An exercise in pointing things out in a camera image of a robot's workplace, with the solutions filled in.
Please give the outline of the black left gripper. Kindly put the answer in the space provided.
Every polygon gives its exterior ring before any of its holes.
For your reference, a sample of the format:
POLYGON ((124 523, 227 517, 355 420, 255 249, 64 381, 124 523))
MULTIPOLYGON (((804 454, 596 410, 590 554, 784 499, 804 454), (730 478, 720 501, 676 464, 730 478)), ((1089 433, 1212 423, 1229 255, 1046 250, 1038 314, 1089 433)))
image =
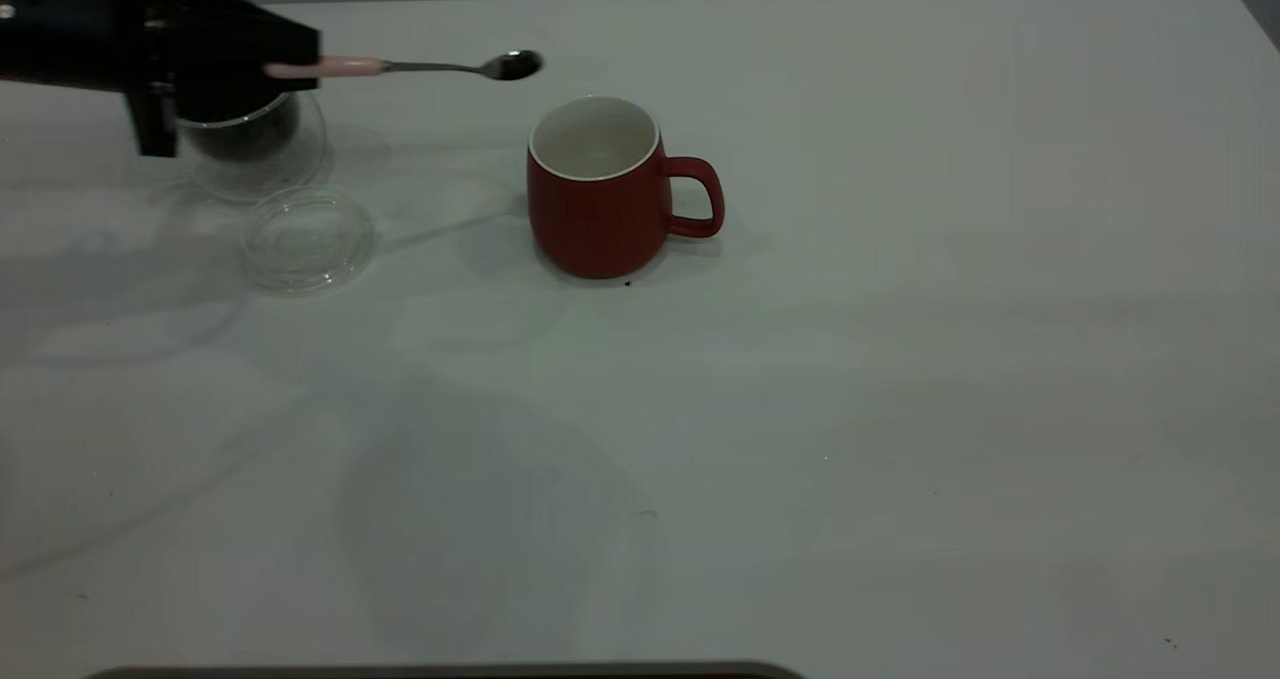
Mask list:
POLYGON ((319 60, 319 31, 250 0, 175 0, 175 110, 163 40, 165 0, 50 0, 50 78, 125 99, 140 154, 174 158, 180 126, 237 120, 319 79, 279 79, 266 64, 319 60))

